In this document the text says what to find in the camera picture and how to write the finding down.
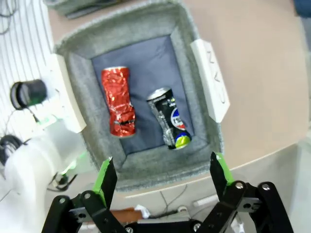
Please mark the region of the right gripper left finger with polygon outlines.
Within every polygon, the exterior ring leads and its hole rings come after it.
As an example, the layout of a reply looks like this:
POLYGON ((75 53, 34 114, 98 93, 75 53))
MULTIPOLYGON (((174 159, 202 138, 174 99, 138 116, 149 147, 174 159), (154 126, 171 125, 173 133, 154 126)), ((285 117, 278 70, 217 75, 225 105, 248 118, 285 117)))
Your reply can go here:
POLYGON ((56 196, 44 222, 43 233, 77 233, 84 222, 93 222, 101 233, 123 233, 124 227, 110 211, 117 174, 113 158, 104 160, 91 190, 71 199, 56 196))

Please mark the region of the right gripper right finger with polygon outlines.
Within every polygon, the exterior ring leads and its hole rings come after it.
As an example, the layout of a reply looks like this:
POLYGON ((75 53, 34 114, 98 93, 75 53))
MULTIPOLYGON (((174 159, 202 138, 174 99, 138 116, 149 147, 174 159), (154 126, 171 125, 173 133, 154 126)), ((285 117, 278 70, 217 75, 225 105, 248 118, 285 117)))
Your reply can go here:
POLYGON ((201 224, 203 233, 224 233, 237 213, 248 213, 258 233, 292 233, 289 217, 272 182, 252 186, 235 180, 221 153, 212 152, 210 174, 219 202, 201 224))

